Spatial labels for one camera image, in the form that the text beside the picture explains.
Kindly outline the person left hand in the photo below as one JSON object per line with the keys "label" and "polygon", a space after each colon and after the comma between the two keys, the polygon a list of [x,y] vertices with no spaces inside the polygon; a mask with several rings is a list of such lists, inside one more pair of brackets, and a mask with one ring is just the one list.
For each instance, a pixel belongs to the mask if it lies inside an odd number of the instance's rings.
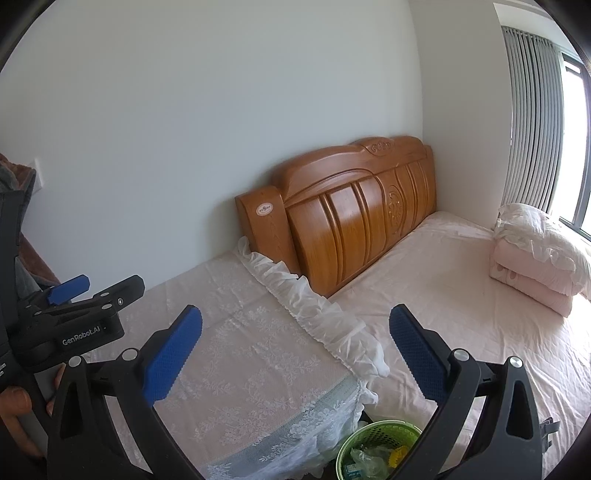
{"label": "person left hand", "polygon": [[48,434],[65,365],[27,374],[1,392],[1,460],[47,457]]}

